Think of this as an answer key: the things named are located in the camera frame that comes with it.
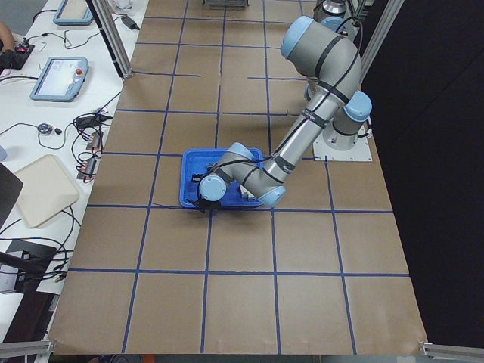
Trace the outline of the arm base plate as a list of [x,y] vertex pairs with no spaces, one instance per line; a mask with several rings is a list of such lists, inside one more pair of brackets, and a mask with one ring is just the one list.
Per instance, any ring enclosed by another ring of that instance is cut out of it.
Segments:
[[365,136],[364,123],[354,135],[342,135],[331,120],[312,145],[314,158],[320,161],[371,162],[369,139]]

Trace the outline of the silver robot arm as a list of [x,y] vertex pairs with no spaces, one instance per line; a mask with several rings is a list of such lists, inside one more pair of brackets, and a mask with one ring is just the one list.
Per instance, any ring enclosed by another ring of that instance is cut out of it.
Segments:
[[262,159],[262,166],[247,147],[233,143],[198,183],[192,205],[200,211],[218,209],[232,182],[245,187],[262,204],[275,206],[286,192],[284,180],[308,147],[353,99],[361,79],[361,57],[345,36],[301,16],[285,33],[281,55],[314,83],[307,106],[275,151]]
[[360,20],[353,19],[343,24],[345,19],[356,15],[355,11],[353,1],[317,0],[313,8],[313,19],[333,31],[346,35],[357,34],[361,29]]

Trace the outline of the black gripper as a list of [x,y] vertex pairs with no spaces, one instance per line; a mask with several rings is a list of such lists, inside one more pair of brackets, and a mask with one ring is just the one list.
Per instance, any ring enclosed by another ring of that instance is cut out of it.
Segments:
[[197,199],[191,200],[191,204],[198,210],[215,210],[219,208],[219,201],[206,200],[202,197],[200,192],[200,186],[201,186],[202,180],[212,172],[215,165],[216,163],[209,163],[206,166],[205,173],[192,175],[192,179],[191,179],[192,182],[197,183]]

